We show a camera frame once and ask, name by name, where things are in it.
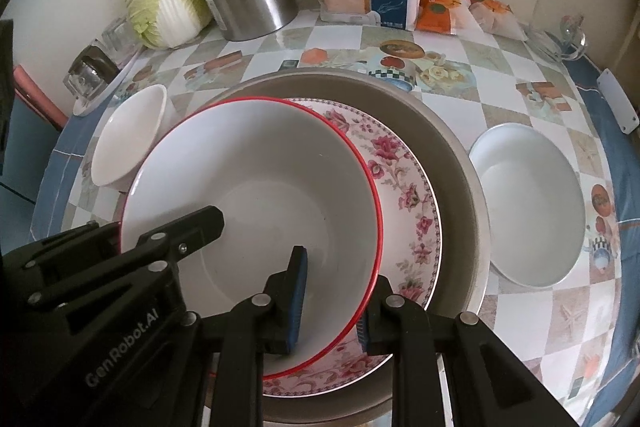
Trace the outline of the upturned drinking glass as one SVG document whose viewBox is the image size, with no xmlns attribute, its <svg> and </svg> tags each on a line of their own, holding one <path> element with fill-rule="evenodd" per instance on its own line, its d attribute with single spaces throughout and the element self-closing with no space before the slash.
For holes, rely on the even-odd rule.
<svg viewBox="0 0 640 427">
<path fill-rule="evenodd" d="M 126 16 L 117 17 L 102 31 L 102 41 L 117 61 L 132 57 L 140 49 L 141 42 L 132 23 Z"/>
</svg>

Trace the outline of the pink floral plate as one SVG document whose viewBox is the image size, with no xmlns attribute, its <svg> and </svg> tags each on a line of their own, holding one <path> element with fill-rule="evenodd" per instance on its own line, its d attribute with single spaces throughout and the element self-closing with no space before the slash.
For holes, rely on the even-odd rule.
<svg viewBox="0 0 640 427">
<path fill-rule="evenodd" d="M 430 303 L 442 263 L 442 224 L 431 182 L 408 145 L 361 109 L 320 98 L 296 102 L 342 130 L 359 150 L 378 190 L 384 221 L 380 273 L 394 293 Z M 302 399 L 337 391 L 376 372 L 390 358 L 363 353 L 350 332 L 314 364 L 264 384 L 269 398 Z"/>
</svg>

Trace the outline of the white deep bowl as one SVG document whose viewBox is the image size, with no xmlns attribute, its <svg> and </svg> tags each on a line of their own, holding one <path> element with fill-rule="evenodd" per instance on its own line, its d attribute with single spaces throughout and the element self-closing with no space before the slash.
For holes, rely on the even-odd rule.
<svg viewBox="0 0 640 427">
<path fill-rule="evenodd" d="M 151 148 L 176 122 L 177 113 L 165 86 L 142 89 L 120 104 L 96 142 L 91 180 L 127 192 Z"/>
</svg>

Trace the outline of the checkered patterned tablecloth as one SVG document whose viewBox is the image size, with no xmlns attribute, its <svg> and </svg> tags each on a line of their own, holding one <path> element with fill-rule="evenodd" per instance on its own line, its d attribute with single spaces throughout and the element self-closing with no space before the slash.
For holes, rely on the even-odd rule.
<svg viewBox="0 0 640 427">
<path fill-rule="evenodd" d="M 396 32 L 322 23 L 314 11 L 284 29 L 229 42 L 215 27 L 173 51 L 146 51 L 116 91 L 163 83 L 182 115 L 236 84 L 294 67 L 356 67 Z M 537 291 L 491 274 L 482 319 L 576 421 L 608 425 L 639 369 L 639 159 L 620 132 L 588 60 L 565 65 L 525 43 L 487 34 L 409 38 L 424 57 L 409 68 L 413 94 L 464 146 L 517 122 L 544 134 L 577 173 L 586 237 L 570 275 Z"/>
</svg>

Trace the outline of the red rimmed strawberry bowl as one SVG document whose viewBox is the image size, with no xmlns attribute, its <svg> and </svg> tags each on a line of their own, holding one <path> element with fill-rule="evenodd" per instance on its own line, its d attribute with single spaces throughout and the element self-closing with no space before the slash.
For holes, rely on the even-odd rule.
<svg viewBox="0 0 640 427">
<path fill-rule="evenodd" d="M 355 145 L 326 118 L 280 98 L 208 106 L 168 131 L 146 155 L 126 197 L 120 246 L 207 206 L 221 236 L 179 261 L 186 306 L 202 317 L 230 310 L 308 254 L 299 337 L 271 355 L 267 378 L 320 360 L 355 327 L 382 260 L 380 199 Z"/>
</svg>

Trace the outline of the large steel plate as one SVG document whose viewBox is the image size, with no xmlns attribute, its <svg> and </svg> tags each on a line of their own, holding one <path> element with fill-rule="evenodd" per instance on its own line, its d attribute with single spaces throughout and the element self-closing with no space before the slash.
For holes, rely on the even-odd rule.
<svg viewBox="0 0 640 427">
<path fill-rule="evenodd" d="M 216 95 L 323 98 L 363 110 L 393 130 L 418 158 L 434 188 L 444 259 L 428 309 L 443 317 L 476 312 L 489 273 L 490 226 L 480 180 L 449 127 L 415 96 L 347 69 L 301 68 L 246 80 Z M 392 408 L 393 364 L 345 388 L 310 398 L 266 398 L 268 426 L 357 426 Z"/>
</svg>

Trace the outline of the white power adapter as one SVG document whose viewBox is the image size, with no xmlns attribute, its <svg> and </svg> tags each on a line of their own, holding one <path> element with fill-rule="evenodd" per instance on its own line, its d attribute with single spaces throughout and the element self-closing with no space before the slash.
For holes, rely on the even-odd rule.
<svg viewBox="0 0 640 427">
<path fill-rule="evenodd" d="M 626 92 L 613 73 L 606 68 L 597 79 L 597 86 L 623 134 L 631 134 L 639 127 L 639 116 Z"/>
</svg>

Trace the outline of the pale blue shallow plate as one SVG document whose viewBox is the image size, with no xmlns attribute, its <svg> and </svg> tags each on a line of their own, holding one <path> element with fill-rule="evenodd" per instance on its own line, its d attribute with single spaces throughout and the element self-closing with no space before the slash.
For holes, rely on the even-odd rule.
<svg viewBox="0 0 640 427">
<path fill-rule="evenodd" d="M 524 124 L 498 124 L 473 144 L 491 231 L 491 264 L 529 288 L 551 287 L 573 270 L 586 210 L 576 172 L 563 153 Z"/>
</svg>

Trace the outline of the orange snack packet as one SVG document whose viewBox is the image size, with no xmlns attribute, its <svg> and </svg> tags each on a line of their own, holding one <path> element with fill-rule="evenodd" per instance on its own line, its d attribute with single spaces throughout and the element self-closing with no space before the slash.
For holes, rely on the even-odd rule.
<svg viewBox="0 0 640 427">
<path fill-rule="evenodd" d="M 485 32 L 518 41 L 527 36 L 509 5 L 498 0 L 468 0 L 469 10 Z"/>
<path fill-rule="evenodd" d="M 466 0 L 420 0 L 416 30 L 455 35 L 468 15 Z"/>
</svg>

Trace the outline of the clear glass mug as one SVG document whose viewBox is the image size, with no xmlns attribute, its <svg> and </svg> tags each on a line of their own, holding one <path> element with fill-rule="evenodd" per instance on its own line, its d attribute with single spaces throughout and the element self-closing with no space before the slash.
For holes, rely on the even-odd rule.
<svg viewBox="0 0 640 427">
<path fill-rule="evenodd" d="M 588 48 L 583 21 L 582 13 L 568 1 L 536 0 L 532 18 L 525 27 L 527 43 L 550 61 L 577 61 Z"/>
</svg>

